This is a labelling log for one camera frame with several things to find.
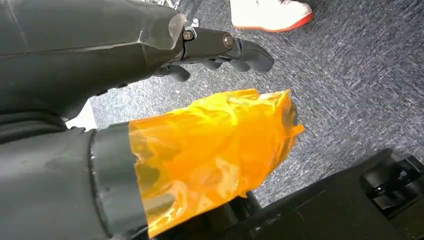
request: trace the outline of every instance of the white sneaker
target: white sneaker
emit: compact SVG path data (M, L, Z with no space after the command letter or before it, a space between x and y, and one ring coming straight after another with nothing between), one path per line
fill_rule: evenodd
M284 32L307 24L314 18L306 3L284 0L230 0L231 20L238 29Z

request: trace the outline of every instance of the orange plastic bag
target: orange plastic bag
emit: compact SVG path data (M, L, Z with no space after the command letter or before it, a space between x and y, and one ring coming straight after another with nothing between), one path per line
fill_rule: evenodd
M265 180L304 130L289 92L222 92L129 123L150 237Z

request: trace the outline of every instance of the black fabric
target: black fabric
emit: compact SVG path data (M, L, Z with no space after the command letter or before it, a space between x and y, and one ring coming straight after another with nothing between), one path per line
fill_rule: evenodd
M45 112L16 112L0 114L0 144L67 130L58 116Z

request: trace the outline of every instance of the orange tape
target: orange tape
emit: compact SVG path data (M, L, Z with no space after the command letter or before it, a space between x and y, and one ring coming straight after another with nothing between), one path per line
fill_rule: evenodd
M129 123L150 237L265 180L304 130L289 92L222 92Z

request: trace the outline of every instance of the foot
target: foot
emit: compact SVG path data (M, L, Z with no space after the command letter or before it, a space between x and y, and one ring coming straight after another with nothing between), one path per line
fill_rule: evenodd
M284 0L230 0L231 19L238 29L285 32L314 18L306 3Z

